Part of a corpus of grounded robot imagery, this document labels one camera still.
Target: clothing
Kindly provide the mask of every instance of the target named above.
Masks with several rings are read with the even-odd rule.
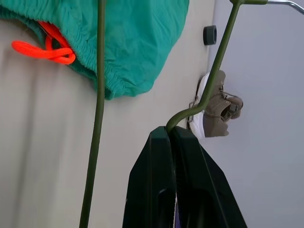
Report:
[[[136,96],[152,88],[181,35],[188,5],[189,0],[107,1],[106,99]],[[46,34],[38,21],[54,24],[76,54],[70,67],[96,88],[97,0],[1,0],[0,18],[20,20],[42,46]]]

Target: green metal rod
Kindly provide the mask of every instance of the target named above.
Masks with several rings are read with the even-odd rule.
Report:
[[[95,171],[99,150],[101,126],[105,104],[105,0],[98,1],[97,23],[97,102],[95,110],[95,123],[93,128],[89,164],[86,174],[85,194],[82,203],[79,228],[87,228],[89,223],[90,208],[93,195]]]
[[[230,0],[233,3],[233,7],[232,7],[232,11],[231,14],[229,16],[228,19],[228,23],[226,25],[226,29],[222,38],[222,41],[219,45],[219,49],[218,52],[215,56],[210,74],[209,74],[209,78],[207,80],[206,83],[206,87],[204,89],[203,95],[199,101],[199,104],[196,107],[192,107],[189,109],[185,109],[183,111],[180,111],[179,113],[175,114],[167,123],[166,125],[166,130],[168,133],[171,132],[171,130],[183,119],[189,117],[189,116],[193,116],[196,115],[198,113],[200,113],[201,111],[205,110],[212,91],[213,91],[213,87],[214,87],[214,83],[216,80],[216,76],[217,76],[217,72],[220,68],[220,65],[222,64],[223,58],[224,58],[224,54],[226,52],[227,49],[227,45],[231,36],[231,32],[234,26],[234,23],[236,21],[237,15],[238,15],[238,10],[239,7],[242,4],[255,4],[255,5],[264,5],[267,4],[268,0]]]

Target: white wall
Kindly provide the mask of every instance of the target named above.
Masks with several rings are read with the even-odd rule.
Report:
[[[304,6],[304,0],[296,0]],[[232,4],[216,0],[218,43]],[[221,69],[244,100],[229,136],[205,139],[250,228],[304,227],[304,16],[287,6],[242,6]]]

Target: orange cord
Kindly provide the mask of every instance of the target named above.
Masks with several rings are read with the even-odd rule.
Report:
[[[11,46],[13,47],[13,49],[15,49],[21,54],[30,56],[32,58],[49,59],[51,61],[65,65],[73,63],[76,59],[76,55],[74,54],[67,41],[59,32],[59,29],[57,29],[56,26],[46,22],[39,22],[39,24],[47,32],[46,50],[33,46],[27,42],[18,40],[12,42]],[[53,50],[53,39],[56,39],[59,42],[61,48]]]

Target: tan boot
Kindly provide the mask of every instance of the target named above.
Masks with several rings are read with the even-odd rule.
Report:
[[[228,135],[227,121],[240,116],[243,101],[239,97],[224,92],[225,77],[225,73],[220,70],[203,117],[205,137]]]

